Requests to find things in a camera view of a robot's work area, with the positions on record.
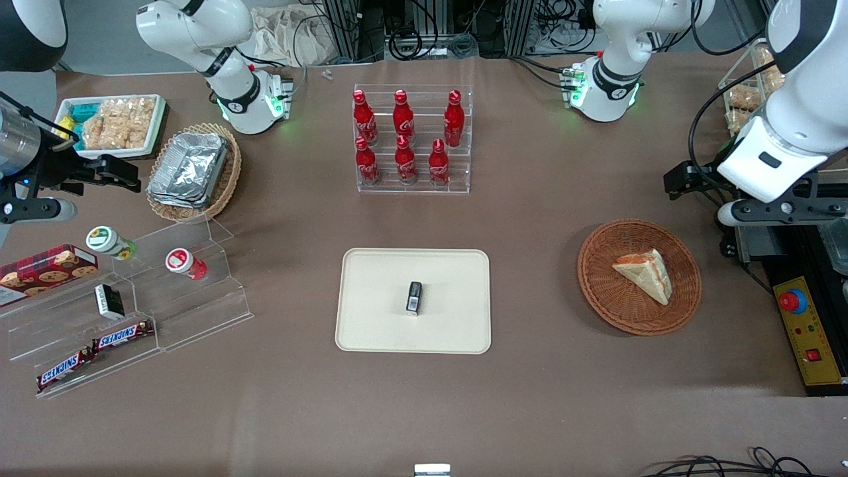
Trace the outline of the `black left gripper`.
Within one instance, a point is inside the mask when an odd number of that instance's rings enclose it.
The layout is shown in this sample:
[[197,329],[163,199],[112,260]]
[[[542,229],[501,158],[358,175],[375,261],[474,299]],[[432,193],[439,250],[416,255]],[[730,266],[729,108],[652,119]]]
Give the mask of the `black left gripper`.
[[[729,194],[729,200],[739,199],[738,190],[727,178],[724,178],[718,170],[719,163],[712,161],[705,165],[696,161],[682,161],[664,175],[664,186],[667,198],[675,201],[685,194],[700,192],[705,185],[706,190],[719,191],[719,195],[725,200],[723,192]],[[700,180],[692,180],[692,172],[700,177]]]

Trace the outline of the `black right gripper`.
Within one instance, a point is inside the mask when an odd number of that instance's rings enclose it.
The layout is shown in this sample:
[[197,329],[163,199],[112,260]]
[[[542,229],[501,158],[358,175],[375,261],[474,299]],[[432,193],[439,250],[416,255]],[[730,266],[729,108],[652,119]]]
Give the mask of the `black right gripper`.
[[138,168],[112,154],[88,159],[79,156],[73,148],[58,152],[40,148],[23,169],[23,187],[31,190],[51,188],[82,194],[85,184],[115,186],[140,193]]

